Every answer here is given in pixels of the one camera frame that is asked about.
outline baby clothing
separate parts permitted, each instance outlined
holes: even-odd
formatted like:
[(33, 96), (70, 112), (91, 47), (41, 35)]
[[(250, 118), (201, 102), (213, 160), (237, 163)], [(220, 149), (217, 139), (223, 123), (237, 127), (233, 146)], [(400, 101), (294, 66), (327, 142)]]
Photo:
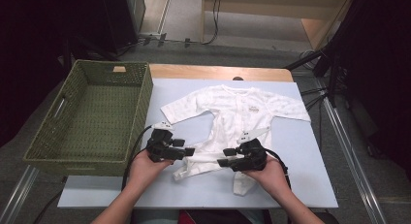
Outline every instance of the baby clothing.
[[(302, 101), (263, 91), (259, 88), (231, 88), (226, 85), (205, 87), (164, 107), (161, 111), (171, 124), (203, 112), (214, 115), (212, 129), (205, 142), (190, 145), (193, 156), (185, 157), (185, 165), (174, 172), (176, 180), (221, 169), (217, 159), (226, 158), (225, 148), (238, 147), (243, 131), (270, 127), (274, 117), (310, 121)], [(258, 137), (262, 146), (270, 147), (271, 133)], [(234, 191), (244, 195), (253, 185), (250, 177), (236, 175)]]

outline basket handle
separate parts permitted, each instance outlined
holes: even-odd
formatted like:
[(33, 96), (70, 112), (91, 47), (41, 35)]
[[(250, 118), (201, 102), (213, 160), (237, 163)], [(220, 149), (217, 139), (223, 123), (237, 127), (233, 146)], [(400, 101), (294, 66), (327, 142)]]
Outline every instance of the basket handle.
[(112, 71), (115, 73), (124, 73), (126, 72), (126, 67), (124, 66), (114, 66), (114, 68), (112, 68)]
[(60, 114), (63, 108), (66, 106), (66, 97), (63, 96), (61, 98), (60, 104), (58, 104), (57, 110), (54, 113), (54, 118), (57, 118)]
[(84, 172), (84, 171), (96, 171), (95, 167), (88, 167), (88, 168), (82, 168), (82, 167), (66, 167), (67, 171), (78, 171), (78, 172)]

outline black cable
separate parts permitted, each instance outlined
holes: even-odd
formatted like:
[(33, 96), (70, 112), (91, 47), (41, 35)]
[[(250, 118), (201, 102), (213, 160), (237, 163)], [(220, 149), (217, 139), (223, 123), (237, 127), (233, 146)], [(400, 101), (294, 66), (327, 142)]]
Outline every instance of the black cable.
[(338, 67), (337, 77), (336, 77), (336, 88), (341, 90), (343, 93), (347, 90), (347, 77), (348, 71), (343, 67)]
[(216, 4), (217, 4), (217, 0), (214, 0), (214, 6), (212, 8), (212, 16), (214, 17), (214, 36), (208, 42), (203, 43), (203, 45), (209, 45), (209, 44), (213, 43), (215, 41), (215, 39), (217, 39), (217, 35), (218, 35), (218, 14), (220, 13), (221, 0), (218, 0), (217, 14), (215, 13)]
[(287, 166), (285, 166), (285, 164), (284, 164), (284, 162), (281, 160), (280, 156), (278, 156), (278, 154), (276, 154), (274, 151), (272, 151), (272, 150), (270, 150), (270, 149), (267, 149), (267, 148), (265, 148), (265, 150), (266, 150), (266, 152), (268, 152), (270, 155), (272, 155), (272, 156), (274, 156), (276, 159), (278, 159), (278, 162), (280, 163), (281, 168), (282, 168), (282, 170), (283, 170), (283, 172), (284, 172), (285, 179), (287, 180), (288, 186), (289, 186), (290, 189), (291, 189), (291, 182), (290, 182), (290, 179), (289, 179), (289, 177), (288, 177), (288, 168), (287, 168)]
[[(300, 59), (303, 59), (303, 58), (305, 58), (306, 56), (308, 56), (309, 54), (314, 53), (314, 52), (315, 52), (314, 50), (306, 50), (306, 51), (300, 53)], [(316, 65), (317, 62), (318, 62), (318, 61), (317, 61), (317, 62), (314, 63), (313, 60), (302, 64), (302, 66), (303, 66), (305, 69), (307, 69), (307, 70), (313, 70), (314, 67), (315, 67), (315, 65)]]
[(201, 42), (184, 42), (184, 41), (179, 41), (179, 40), (159, 40), (155, 37), (146, 37), (146, 39), (149, 39), (150, 41), (162, 41), (162, 42), (168, 42), (168, 43), (183, 43), (183, 44), (189, 44), (189, 45), (204, 45), (204, 43)]
[(310, 93), (323, 91), (323, 90), (327, 90), (327, 89), (328, 89), (327, 87), (315, 88), (315, 89), (302, 91), (300, 94), (301, 94), (301, 96), (303, 96), (303, 95), (307, 95), (307, 94), (310, 94)]
[(120, 53), (119, 53), (118, 55), (116, 55), (115, 57), (118, 58), (118, 57), (124, 55), (128, 50), (130, 50), (131, 47), (132, 47), (132, 46), (127, 47), (126, 49), (124, 49), (124, 51), (120, 52)]
[(318, 106), (318, 113), (319, 113), (319, 115), (320, 115), (320, 118), (319, 118), (319, 141), (318, 141), (318, 147), (319, 147), (319, 149), (320, 149), (320, 152), (322, 151), (322, 149), (323, 149), (323, 136), (322, 136), (322, 131), (321, 131), (321, 122), (322, 122), (322, 119), (323, 119), (323, 116), (322, 116), (322, 114), (321, 114), (321, 107), (323, 106), (323, 102), (324, 102), (324, 98), (323, 98), (323, 100), (320, 102), (320, 105)]
[(311, 100), (310, 102), (308, 102), (308, 104), (306, 105), (307, 111), (310, 111), (311, 108), (312, 108), (315, 104), (317, 104), (317, 102), (323, 101), (327, 96), (328, 96), (328, 93), (324, 93), (324, 94), (320, 95), (319, 97), (317, 97), (317, 98)]
[(34, 220), (33, 224), (39, 224), (40, 221), (42, 220), (43, 216), (45, 215), (48, 207), (63, 193), (63, 189), (58, 192), (54, 197), (52, 197), (48, 203), (43, 207), (42, 211), (37, 215), (36, 220)]
[(133, 149), (131, 150), (129, 159), (128, 159), (128, 161), (127, 161), (127, 167), (126, 167), (126, 169), (124, 170), (123, 181), (122, 181), (122, 184), (121, 184), (121, 191), (122, 191), (122, 190), (124, 189), (124, 187), (126, 186), (127, 177), (128, 177), (128, 175), (129, 175), (129, 173), (130, 173), (130, 167), (131, 167), (131, 164), (133, 163), (134, 158), (135, 158), (140, 152), (142, 152), (143, 149), (140, 150), (136, 155), (134, 155), (134, 152), (136, 151), (136, 148), (137, 148), (137, 146), (139, 145), (139, 142), (140, 142), (140, 140), (142, 139), (142, 136), (143, 136), (144, 133), (145, 133), (148, 129), (150, 129), (150, 128), (151, 128), (151, 126), (145, 127), (145, 128), (142, 130), (142, 132), (139, 134), (139, 136), (137, 137), (136, 142), (134, 143)]
[(332, 60), (324, 53), (323, 48), (320, 48), (319, 50), (320, 50), (321, 54), (323, 54), (327, 58), (327, 60), (329, 60), (330, 63), (332, 63)]

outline sleeve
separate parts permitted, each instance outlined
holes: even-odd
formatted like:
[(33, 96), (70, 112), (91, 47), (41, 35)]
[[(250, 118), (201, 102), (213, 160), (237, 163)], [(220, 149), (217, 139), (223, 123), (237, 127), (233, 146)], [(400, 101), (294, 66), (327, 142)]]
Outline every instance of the sleeve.
[(311, 121), (303, 101), (273, 93), (266, 97), (267, 108), (273, 116)]
[(188, 94), (161, 108), (171, 124), (209, 111), (211, 96), (207, 88)]

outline green wicker basket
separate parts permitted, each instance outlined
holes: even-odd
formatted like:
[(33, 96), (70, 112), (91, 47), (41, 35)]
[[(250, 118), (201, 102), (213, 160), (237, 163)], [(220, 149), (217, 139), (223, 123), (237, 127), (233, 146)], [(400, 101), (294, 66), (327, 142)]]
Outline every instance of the green wicker basket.
[(78, 60), (23, 161), (62, 176), (122, 176), (152, 86), (148, 63)]

